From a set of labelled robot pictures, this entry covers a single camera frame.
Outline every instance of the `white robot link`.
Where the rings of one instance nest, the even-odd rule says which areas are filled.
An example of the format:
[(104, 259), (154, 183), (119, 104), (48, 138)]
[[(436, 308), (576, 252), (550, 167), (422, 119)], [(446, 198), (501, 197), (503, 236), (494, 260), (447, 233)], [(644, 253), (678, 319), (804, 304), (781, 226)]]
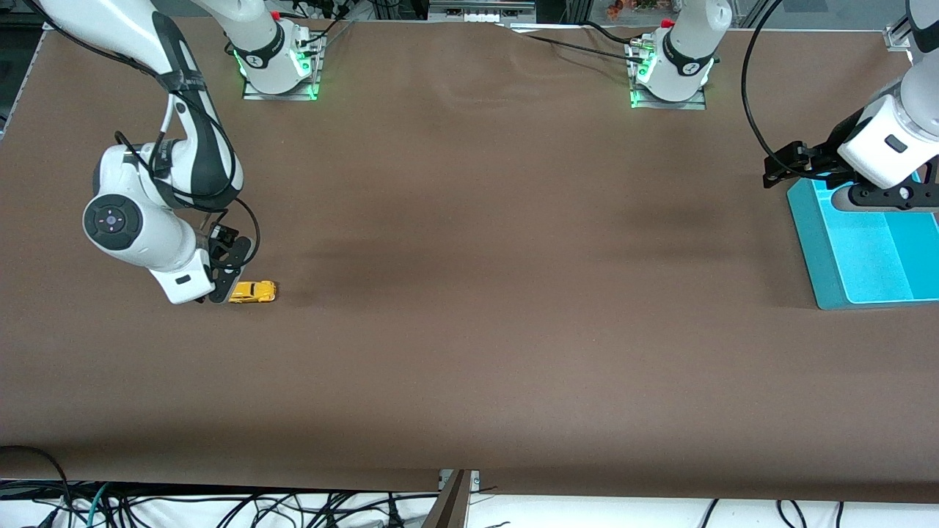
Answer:
[[(206, 297), (225, 302), (254, 256), (254, 242), (221, 225), (221, 216), (204, 236), (174, 210), (223, 214), (232, 201), (243, 206), (237, 196), (244, 179), (182, 33), (149, 0), (27, 3), (68, 37), (149, 73), (168, 94), (157, 141), (132, 145), (116, 134), (121, 144), (101, 156), (95, 196), (85, 208), (85, 234), (104, 253), (147, 268), (171, 303)], [(222, 25), (255, 88), (279, 93), (302, 79), (294, 57), (300, 39), (309, 36), (306, 28), (275, 21), (263, 0), (196, 3)], [(163, 141), (173, 113), (186, 137)]]
[(647, 64), (637, 68), (636, 82), (662, 101), (691, 99), (707, 83), (717, 44), (732, 20), (727, 0), (685, 2), (674, 25), (663, 24), (644, 37), (647, 42), (639, 56)]
[(820, 145), (793, 141), (767, 157), (763, 187), (822, 179), (838, 188), (832, 204), (840, 210), (939, 210), (939, 2), (907, 0), (906, 18), (912, 67)]

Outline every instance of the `brown tabletop surface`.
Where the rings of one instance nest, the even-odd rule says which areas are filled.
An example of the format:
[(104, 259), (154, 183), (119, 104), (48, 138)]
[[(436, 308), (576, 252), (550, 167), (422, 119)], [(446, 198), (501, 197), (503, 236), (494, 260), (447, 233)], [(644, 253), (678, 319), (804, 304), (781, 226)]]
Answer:
[[(939, 308), (815, 307), (740, 103), (748, 32), (678, 112), (479, 23), (357, 23), (320, 101), (242, 101), (221, 29), (179, 24), (263, 229), (244, 278), (281, 298), (173, 306), (85, 238), (92, 168), (165, 97), (50, 35), (0, 144), (3, 443), (79, 479), (939, 501)], [(907, 64), (767, 33), (754, 113), (817, 142)]]

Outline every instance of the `white surface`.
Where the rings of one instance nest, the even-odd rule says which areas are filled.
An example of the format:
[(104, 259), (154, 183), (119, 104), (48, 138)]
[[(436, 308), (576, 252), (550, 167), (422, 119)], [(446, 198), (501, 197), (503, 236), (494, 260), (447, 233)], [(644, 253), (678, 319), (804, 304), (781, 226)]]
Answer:
[[(282, 495), (271, 495), (275, 500)], [(302, 495), (304, 507), (323, 505), (325, 495)], [(362, 493), (346, 505), (364, 505), (387, 498), (382, 493)], [(474, 495), (469, 507), (467, 528), (488, 528), (509, 521), (507, 528), (698, 528), (707, 499), (631, 499), (599, 497), (548, 497), (531, 495)], [(212, 528), (236, 503), (178, 504), (154, 501), (135, 507), (134, 511), (153, 528)], [(398, 509), (403, 519), (425, 515), (433, 499), (400, 501)], [(806, 516), (808, 528), (835, 526), (835, 503), (799, 502)], [(0, 528), (35, 526), (51, 509), (28, 501), (0, 502)], [(282, 509), (300, 521), (300, 514)], [(786, 512), (798, 525), (794, 511)], [(254, 517), (254, 507), (241, 510), (231, 528), (247, 528)], [(306, 522), (312, 517), (305, 516)], [(66, 516), (60, 515), (55, 528), (65, 526)], [(352, 516), (340, 526), (354, 528), (369, 520), (387, 520), (378, 512)], [(785, 528), (779, 519), (774, 501), (721, 500), (708, 524), (709, 528)], [(939, 505), (892, 505), (848, 503), (841, 520), (843, 528), (934, 528), (939, 526)], [(292, 528), (292, 524), (279, 516), (268, 515), (260, 528)]]

